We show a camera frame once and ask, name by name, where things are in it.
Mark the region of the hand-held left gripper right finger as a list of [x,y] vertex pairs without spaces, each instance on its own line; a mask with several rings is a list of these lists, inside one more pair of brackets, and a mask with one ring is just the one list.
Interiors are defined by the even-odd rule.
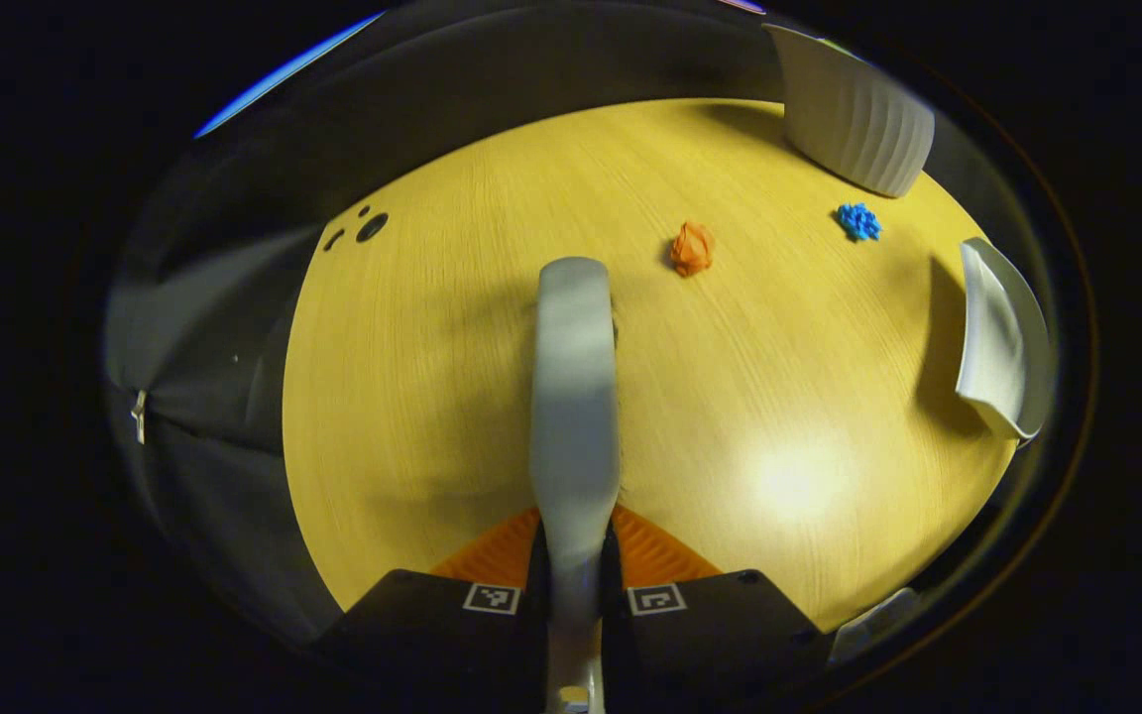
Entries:
[[765,713],[820,677],[821,632],[757,569],[725,572],[617,506],[602,559],[608,713]]

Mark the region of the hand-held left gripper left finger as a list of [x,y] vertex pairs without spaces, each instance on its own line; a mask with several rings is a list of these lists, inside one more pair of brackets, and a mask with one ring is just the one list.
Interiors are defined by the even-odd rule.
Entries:
[[431,572],[394,569],[317,641],[359,713],[542,713],[548,557],[526,508]]

